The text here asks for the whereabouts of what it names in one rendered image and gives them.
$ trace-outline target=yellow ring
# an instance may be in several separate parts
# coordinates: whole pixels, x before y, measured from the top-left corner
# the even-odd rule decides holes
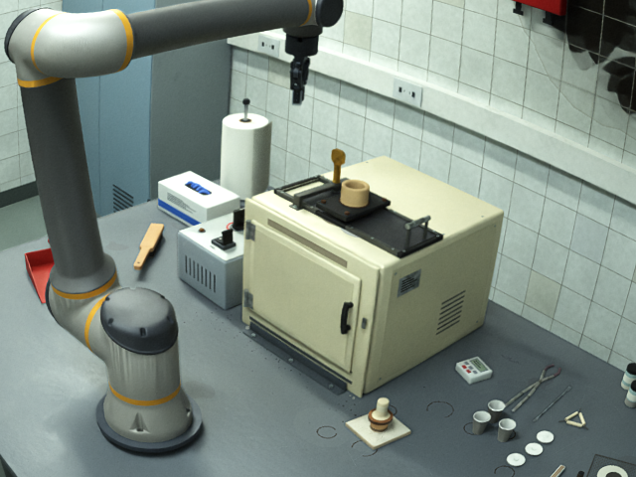
[[[18,84],[21,87],[40,87],[40,86],[46,86],[47,84],[52,84],[59,80],[61,80],[61,78],[55,78],[55,77],[36,79],[35,81],[24,81],[23,79],[18,79]]]
[[[58,13],[57,15],[54,15],[52,17],[47,18],[42,25],[40,25],[40,27],[38,28],[38,30],[36,31],[36,34],[33,36],[33,40],[31,41],[31,61],[33,62],[33,66],[36,67],[36,70],[38,70],[40,73],[40,69],[38,68],[38,65],[36,65],[36,56],[35,56],[35,49],[36,49],[36,40],[38,39],[38,35],[40,35],[40,31],[44,28],[44,26],[49,23],[50,20],[53,20],[54,18],[56,18],[58,15],[62,15],[62,13]]]
[[[87,293],[64,293],[63,291],[54,288],[53,285],[51,285],[51,289],[55,291],[57,295],[63,298],[68,298],[69,300],[86,300],[87,298],[92,298],[93,296],[100,295],[101,293],[106,291],[112,286],[116,279],[117,272],[115,271],[115,274],[112,275],[112,278],[110,278],[105,285],[100,286],[97,290],[89,291]]]
[[[314,13],[314,4],[312,3],[312,1],[307,0],[307,3],[309,4],[309,15],[307,15],[307,20],[305,20],[305,22],[300,25],[301,27],[311,19],[311,15]]]
[[[101,306],[101,304],[104,302],[104,300],[107,297],[108,295],[104,296],[97,303],[95,303],[95,306],[93,306],[92,309],[90,310],[90,313],[88,313],[88,318],[86,318],[86,324],[83,326],[83,338],[86,341],[86,345],[91,351],[92,351],[92,348],[90,347],[90,340],[88,339],[88,332],[90,331],[90,323],[92,323],[92,319],[95,317],[95,313],[97,313],[97,310],[99,309],[99,307]]]
[[[123,65],[119,69],[119,71],[122,71],[130,64],[130,60],[132,59],[134,37],[132,35],[132,27],[130,26],[128,17],[126,17],[121,10],[116,10],[113,8],[110,11],[119,17],[119,20],[121,20],[121,23],[123,23],[123,29],[126,31],[126,57],[123,60]]]
[[[114,394],[114,396],[120,400],[123,400],[124,402],[128,402],[129,404],[133,404],[133,405],[158,405],[158,404],[163,404],[165,402],[168,402],[169,400],[172,400],[181,390],[181,385],[179,385],[177,387],[177,389],[171,393],[168,396],[162,397],[160,399],[154,399],[154,400],[140,400],[140,399],[131,399],[130,397],[126,397],[126,396],[122,396],[120,393],[118,393],[116,390],[114,390],[112,388],[112,386],[110,385],[110,383],[108,383],[108,387],[110,388],[110,391]]]

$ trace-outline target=red dustpan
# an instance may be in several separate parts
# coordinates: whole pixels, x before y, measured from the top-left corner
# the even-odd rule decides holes
[[[45,293],[49,274],[51,273],[51,268],[53,268],[51,249],[45,248],[44,250],[30,251],[24,254],[24,259],[27,262],[27,271],[31,281],[33,281],[33,286],[36,287],[40,301],[44,303],[47,301]]]

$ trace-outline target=tongs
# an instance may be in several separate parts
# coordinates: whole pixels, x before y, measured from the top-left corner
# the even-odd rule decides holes
[[[516,396],[514,396],[512,399],[510,399],[508,402],[506,402],[506,407],[508,407],[515,400],[517,400],[522,395],[524,395],[525,393],[528,393],[528,391],[530,391],[526,397],[521,399],[521,401],[515,407],[513,407],[513,412],[515,412],[517,409],[519,409],[519,407],[521,407],[524,404],[524,402],[526,402],[528,399],[530,399],[530,396],[532,396],[535,393],[535,391],[537,390],[537,388],[539,387],[539,385],[541,383],[545,383],[546,381],[549,381],[552,378],[556,378],[558,375],[560,375],[560,368],[559,368],[556,373],[554,373],[553,375],[550,375],[550,376],[548,376],[546,378],[546,371],[549,370],[550,368],[553,368],[554,366],[555,365],[549,365],[548,367],[544,368],[544,370],[541,372],[541,376],[539,377],[539,380],[537,382],[535,382],[535,383],[532,383],[527,388],[525,388],[523,391],[521,391]]]

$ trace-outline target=power socket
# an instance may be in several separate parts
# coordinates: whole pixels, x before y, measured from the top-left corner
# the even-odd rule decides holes
[[[280,53],[280,40],[274,40],[267,35],[258,35],[258,52],[278,58]]]
[[[422,87],[403,79],[394,79],[394,98],[421,107]]]

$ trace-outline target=grey tabletop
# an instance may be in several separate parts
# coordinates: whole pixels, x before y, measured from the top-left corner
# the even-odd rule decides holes
[[[137,272],[132,263],[152,222],[166,225],[165,242]],[[155,201],[101,218],[99,228],[121,284],[152,288],[174,304],[182,385],[201,408],[204,431],[189,447],[154,456],[102,437],[95,408],[106,391],[105,365],[56,324],[25,269],[24,253],[46,247],[43,238],[0,253],[0,455],[18,477],[548,477],[561,464],[567,477],[587,475],[596,454],[636,463],[636,409],[623,403],[622,372],[492,302],[485,325],[463,340],[369,395],[336,396],[247,336],[240,307],[226,312],[178,278],[183,226]],[[474,356],[494,375],[469,386],[454,365]],[[549,364],[562,368],[560,376],[514,414],[505,412],[517,422],[514,439],[498,442],[495,426],[470,434],[473,412],[490,399],[508,400]],[[533,422],[567,386],[572,390]],[[412,434],[372,451],[345,422],[380,397]],[[580,408],[589,429],[558,422]],[[541,430],[555,441],[542,455],[527,455]],[[513,452],[526,464],[500,468]]]

